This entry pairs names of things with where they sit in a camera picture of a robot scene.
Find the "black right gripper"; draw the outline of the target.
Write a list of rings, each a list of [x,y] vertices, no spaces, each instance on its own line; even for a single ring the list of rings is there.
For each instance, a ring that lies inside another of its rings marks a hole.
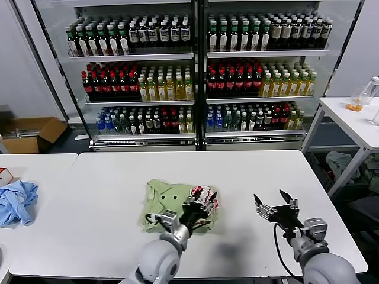
[[[280,195],[285,201],[285,205],[270,207],[265,205],[260,198],[254,194],[256,212],[262,218],[268,218],[271,223],[276,223],[285,232],[293,232],[296,228],[303,228],[303,224],[298,219],[299,208],[298,200],[282,189],[279,190]]]

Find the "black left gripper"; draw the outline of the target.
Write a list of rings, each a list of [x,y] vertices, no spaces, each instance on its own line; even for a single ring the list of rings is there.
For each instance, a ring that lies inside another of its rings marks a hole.
[[[201,192],[190,195],[182,205],[183,214],[181,215],[182,225],[195,225],[200,219],[207,219],[216,207],[215,199],[217,192],[209,193],[204,205],[199,200]]]

